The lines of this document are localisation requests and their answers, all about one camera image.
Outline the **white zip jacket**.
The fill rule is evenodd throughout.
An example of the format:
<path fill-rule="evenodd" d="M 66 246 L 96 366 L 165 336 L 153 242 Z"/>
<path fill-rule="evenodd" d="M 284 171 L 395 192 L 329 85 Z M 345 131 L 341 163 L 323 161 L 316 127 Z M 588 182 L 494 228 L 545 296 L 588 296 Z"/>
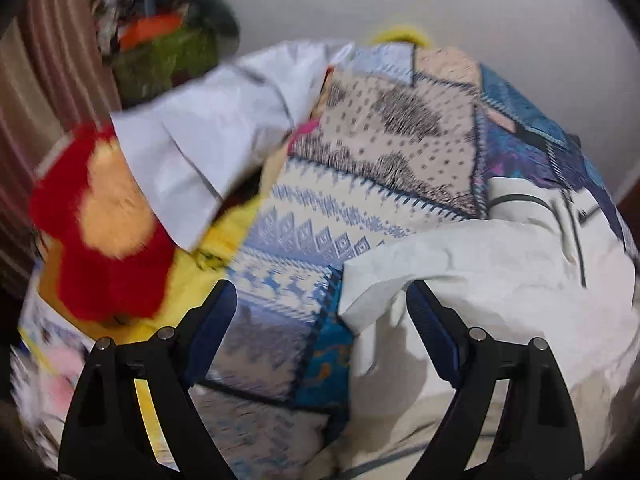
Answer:
<path fill-rule="evenodd" d="M 550 344 L 577 413 L 585 459 L 624 430 L 623 392 L 639 353 L 638 250 L 593 192 L 524 179 L 488 183 L 489 216 L 414 234 L 344 265 L 338 315 L 355 337 L 344 432 L 307 479 L 401 479 L 454 395 L 407 310 L 423 280 L 446 307 L 496 339 Z"/>

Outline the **pile of clothes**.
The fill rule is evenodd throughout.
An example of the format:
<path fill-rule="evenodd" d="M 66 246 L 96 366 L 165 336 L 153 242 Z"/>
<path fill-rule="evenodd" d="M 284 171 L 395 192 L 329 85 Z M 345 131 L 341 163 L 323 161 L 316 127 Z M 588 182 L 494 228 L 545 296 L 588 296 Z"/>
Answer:
<path fill-rule="evenodd" d="M 226 0 L 99 0 L 94 18 L 125 108 L 205 75 L 240 44 Z"/>

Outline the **red yellow plush blanket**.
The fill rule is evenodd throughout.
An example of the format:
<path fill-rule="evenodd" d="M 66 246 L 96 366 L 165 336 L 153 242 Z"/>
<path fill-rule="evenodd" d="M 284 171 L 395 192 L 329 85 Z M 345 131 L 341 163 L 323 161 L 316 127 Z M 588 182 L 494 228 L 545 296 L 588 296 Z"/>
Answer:
<path fill-rule="evenodd" d="M 110 125 L 88 122 L 37 182 L 42 299 L 92 339 L 145 340 L 200 306 L 247 236 L 262 198 L 232 194 L 193 250 L 179 248 L 134 180 Z"/>

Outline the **white pillowcase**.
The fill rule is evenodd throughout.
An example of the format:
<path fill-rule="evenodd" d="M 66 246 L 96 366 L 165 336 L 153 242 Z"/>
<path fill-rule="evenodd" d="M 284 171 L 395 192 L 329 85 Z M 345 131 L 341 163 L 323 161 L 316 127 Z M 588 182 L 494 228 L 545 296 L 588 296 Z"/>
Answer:
<path fill-rule="evenodd" d="M 111 121 L 169 237 L 192 250 L 222 202 L 307 118 L 345 40 L 285 41 L 221 64 Z"/>

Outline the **blue patchwork bedspread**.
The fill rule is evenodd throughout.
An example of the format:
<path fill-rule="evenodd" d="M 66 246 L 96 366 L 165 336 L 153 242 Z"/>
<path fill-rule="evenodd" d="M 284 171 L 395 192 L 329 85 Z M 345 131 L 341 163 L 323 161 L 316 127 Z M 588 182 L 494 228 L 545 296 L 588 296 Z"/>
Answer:
<path fill-rule="evenodd" d="M 579 141 L 460 50 L 388 44 L 329 72 L 316 120 L 293 140 L 228 267 L 238 307 L 191 391 L 239 478 L 307 479 L 349 423 L 345 263 L 487 219 L 494 177 L 591 191 L 612 230 L 628 230 Z"/>

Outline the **striped brown curtain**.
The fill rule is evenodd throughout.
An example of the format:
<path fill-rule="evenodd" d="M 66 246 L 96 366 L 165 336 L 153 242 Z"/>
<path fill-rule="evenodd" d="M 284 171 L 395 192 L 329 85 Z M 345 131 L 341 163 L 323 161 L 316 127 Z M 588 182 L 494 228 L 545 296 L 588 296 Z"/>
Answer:
<path fill-rule="evenodd" d="M 24 296 L 36 168 L 71 128 L 120 107 L 96 43 L 98 0 L 1 0 L 1 292 Z"/>

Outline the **yellow pillow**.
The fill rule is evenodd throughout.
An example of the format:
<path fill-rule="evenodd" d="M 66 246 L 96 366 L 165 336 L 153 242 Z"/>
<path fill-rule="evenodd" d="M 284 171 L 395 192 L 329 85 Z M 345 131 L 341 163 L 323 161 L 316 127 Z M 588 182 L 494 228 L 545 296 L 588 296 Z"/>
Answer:
<path fill-rule="evenodd" d="M 387 44 L 388 42 L 403 42 L 420 48 L 429 48 L 433 45 L 431 39 L 422 29 L 407 24 L 383 29 L 374 34 L 369 40 L 369 44 L 372 44 L 372 46 Z"/>

